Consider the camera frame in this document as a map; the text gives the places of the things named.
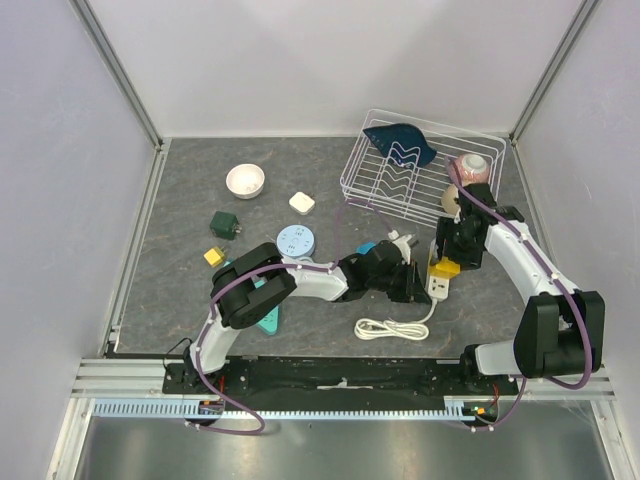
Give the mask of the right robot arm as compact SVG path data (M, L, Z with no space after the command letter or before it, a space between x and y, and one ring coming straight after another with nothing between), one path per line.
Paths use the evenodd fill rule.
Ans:
M494 257L520 294L524 312L513 339L465 348L458 381L477 394L496 375L546 379L578 390L602 362L605 302L563 275L531 236L520 212L496 204L483 183L458 192L458 215L442 217L429 252L427 287L481 267L484 254Z

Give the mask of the dark green cube plug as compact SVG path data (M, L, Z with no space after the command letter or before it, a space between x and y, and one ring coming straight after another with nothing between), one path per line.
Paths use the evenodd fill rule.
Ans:
M209 229L216 238L234 240L242 227L235 214L216 211L209 224Z

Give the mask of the white plug adapter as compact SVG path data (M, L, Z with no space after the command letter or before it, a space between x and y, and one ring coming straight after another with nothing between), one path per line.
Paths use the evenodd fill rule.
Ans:
M296 192L288 201L289 206L300 215L308 215L315 207L316 201L302 191Z

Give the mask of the teal triangular power strip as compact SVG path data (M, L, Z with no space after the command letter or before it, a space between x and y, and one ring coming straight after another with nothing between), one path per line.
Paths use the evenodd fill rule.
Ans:
M226 267L230 263L231 261L227 260L223 263L222 266ZM258 277L258 276L254 276L253 281L256 288L262 287L266 283L264 278ZM259 328L266 335L273 336L278 331L279 320L280 320L280 307L275 306L254 326Z

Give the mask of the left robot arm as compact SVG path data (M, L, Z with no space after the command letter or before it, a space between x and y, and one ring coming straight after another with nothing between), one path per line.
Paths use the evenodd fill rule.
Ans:
M232 261L212 278L207 319L184 353L185 382L198 393L215 389L240 331L257 324L290 296L344 303L378 291L393 303L427 305L426 316L413 322L357 322L360 328L386 336L413 331L425 339L436 300L425 290L411 246L412 237L406 235L383 240L364 254L321 264L282 255L274 243L266 242Z

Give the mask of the blue cube plug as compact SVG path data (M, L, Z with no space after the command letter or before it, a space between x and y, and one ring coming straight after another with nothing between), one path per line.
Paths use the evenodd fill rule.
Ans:
M366 255L375 245L376 245L375 242L367 242L365 244L358 246L356 248L356 252L361 255Z

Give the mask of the yellow cube plug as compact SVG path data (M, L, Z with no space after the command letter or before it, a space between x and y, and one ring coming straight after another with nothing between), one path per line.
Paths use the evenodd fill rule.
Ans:
M224 247L214 246L203 254L203 258L209 266L215 268L227 260L227 250Z

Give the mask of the yellow plug adapter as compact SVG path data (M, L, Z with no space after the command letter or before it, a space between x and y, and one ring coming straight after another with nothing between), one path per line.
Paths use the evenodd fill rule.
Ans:
M444 257L436 263L430 264L428 272L430 276L451 280L460 274L461 267L456 262Z

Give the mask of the white power strip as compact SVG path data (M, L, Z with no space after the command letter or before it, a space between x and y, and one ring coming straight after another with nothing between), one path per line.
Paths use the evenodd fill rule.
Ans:
M426 289L431 299L438 302L445 301L448 298L450 280L430 276L428 269L430 264L436 263L441 259L442 258L437 253L436 241L433 240L429 248Z

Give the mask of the round light blue socket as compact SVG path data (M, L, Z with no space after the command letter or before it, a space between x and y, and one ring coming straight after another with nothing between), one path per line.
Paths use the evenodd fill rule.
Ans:
M315 246L313 232L304 225L289 225L283 228L276 237L276 248L280 254L293 259L311 257Z

